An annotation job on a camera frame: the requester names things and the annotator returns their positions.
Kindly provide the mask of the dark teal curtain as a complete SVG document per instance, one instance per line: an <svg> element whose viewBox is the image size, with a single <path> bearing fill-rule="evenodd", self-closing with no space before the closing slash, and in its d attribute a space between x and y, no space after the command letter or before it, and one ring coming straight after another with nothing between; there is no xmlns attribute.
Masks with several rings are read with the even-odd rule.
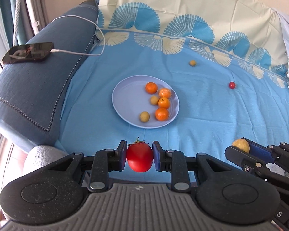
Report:
<svg viewBox="0 0 289 231"><path fill-rule="evenodd" d="M9 47L13 44L13 19L16 0L0 0L0 9Z"/></svg>

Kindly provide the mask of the large orange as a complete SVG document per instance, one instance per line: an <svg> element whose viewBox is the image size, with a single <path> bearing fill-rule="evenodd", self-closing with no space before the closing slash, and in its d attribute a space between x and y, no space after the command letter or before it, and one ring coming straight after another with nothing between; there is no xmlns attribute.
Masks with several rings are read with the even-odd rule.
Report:
<svg viewBox="0 0 289 231"><path fill-rule="evenodd" d="M171 98L172 96L172 91L171 89L168 88L161 88L158 92L158 95L160 98Z"/></svg>

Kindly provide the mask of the black smartphone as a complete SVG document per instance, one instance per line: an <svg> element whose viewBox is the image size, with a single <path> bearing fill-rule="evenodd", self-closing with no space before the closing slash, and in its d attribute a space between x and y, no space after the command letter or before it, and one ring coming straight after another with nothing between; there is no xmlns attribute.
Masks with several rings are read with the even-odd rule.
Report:
<svg viewBox="0 0 289 231"><path fill-rule="evenodd" d="M13 46L2 58L3 64L40 62L45 60L54 48L52 42L32 43Z"/></svg>

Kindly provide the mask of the yellow-green fruit small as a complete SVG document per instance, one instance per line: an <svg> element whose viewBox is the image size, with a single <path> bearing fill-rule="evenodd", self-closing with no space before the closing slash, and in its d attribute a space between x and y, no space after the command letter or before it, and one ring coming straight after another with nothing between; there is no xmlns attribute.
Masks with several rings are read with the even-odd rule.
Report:
<svg viewBox="0 0 289 231"><path fill-rule="evenodd" d="M232 145L237 147L238 149L246 152L246 153L250 152L250 145L247 142L247 140L245 140L243 138L234 140Z"/></svg>

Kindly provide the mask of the light blue round plate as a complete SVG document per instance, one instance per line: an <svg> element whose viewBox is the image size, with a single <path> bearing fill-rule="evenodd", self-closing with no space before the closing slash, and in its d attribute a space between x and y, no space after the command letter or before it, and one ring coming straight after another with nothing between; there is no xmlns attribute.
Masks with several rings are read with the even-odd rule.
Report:
<svg viewBox="0 0 289 231"><path fill-rule="evenodd" d="M151 94L145 91L145 85L154 82L158 88L168 88L172 91L170 98L171 106L168 109L169 118L167 121L158 121L155 118L157 106L150 104ZM136 75L123 79L113 90L112 103L117 114L127 123L145 129L161 128L171 123L178 115L180 101L175 91L161 79L146 75ZM150 119L148 122L141 122L139 116L141 112L148 112Z"/></svg>

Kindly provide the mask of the white garment steamer stand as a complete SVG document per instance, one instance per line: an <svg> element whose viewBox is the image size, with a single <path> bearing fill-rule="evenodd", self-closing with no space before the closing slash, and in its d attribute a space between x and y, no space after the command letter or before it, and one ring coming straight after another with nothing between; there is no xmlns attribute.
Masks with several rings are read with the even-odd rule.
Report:
<svg viewBox="0 0 289 231"><path fill-rule="evenodd" d="M15 2L13 46L17 46L18 44L18 25L20 20L21 1L22 0L16 0Z"/></svg>

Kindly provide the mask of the orange tangerine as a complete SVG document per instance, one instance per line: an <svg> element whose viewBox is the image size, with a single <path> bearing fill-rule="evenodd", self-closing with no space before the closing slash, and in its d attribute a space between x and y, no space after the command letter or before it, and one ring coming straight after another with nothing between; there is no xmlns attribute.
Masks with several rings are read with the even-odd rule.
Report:
<svg viewBox="0 0 289 231"><path fill-rule="evenodd" d="M171 106L170 100L166 97L159 98L158 107L163 109L169 109Z"/></svg>
<svg viewBox="0 0 289 231"><path fill-rule="evenodd" d="M145 91L149 94L155 94L158 90L158 85L155 84L154 82L148 82L145 85Z"/></svg>
<svg viewBox="0 0 289 231"><path fill-rule="evenodd" d="M166 108L159 107L155 111L155 118L158 121L167 121L169 118L169 111Z"/></svg>

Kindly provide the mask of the blue patterned cloth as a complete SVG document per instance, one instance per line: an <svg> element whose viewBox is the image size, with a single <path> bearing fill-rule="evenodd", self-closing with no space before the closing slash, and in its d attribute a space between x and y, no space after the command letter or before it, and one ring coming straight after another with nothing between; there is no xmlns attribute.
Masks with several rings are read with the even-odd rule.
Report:
<svg viewBox="0 0 289 231"><path fill-rule="evenodd" d="M139 137L224 160L225 148L241 137L263 146L289 143L288 57L278 14L267 5L99 0L98 26L102 41L71 80L56 148L93 155ZM174 89L180 109L171 123L138 128L114 110L114 87L136 75Z"/></svg>

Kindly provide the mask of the red cherry tomato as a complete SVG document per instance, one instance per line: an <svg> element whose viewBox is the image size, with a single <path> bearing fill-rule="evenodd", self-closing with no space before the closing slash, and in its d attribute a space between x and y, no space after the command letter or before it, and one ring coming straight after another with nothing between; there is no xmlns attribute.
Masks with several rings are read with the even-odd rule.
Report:
<svg viewBox="0 0 289 231"><path fill-rule="evenodd" d="M236 87L236 84L234 82L230 82L229 83L229 88L230 89L235 89L235 87Z"/></svg>
<svg viewBox="0 0 289 231"><path fill-rule="evenodd" d="M128 145L126 160L133 171L147 172L153 164L153 150L149 144L138 137L135 142Z"/></svg>

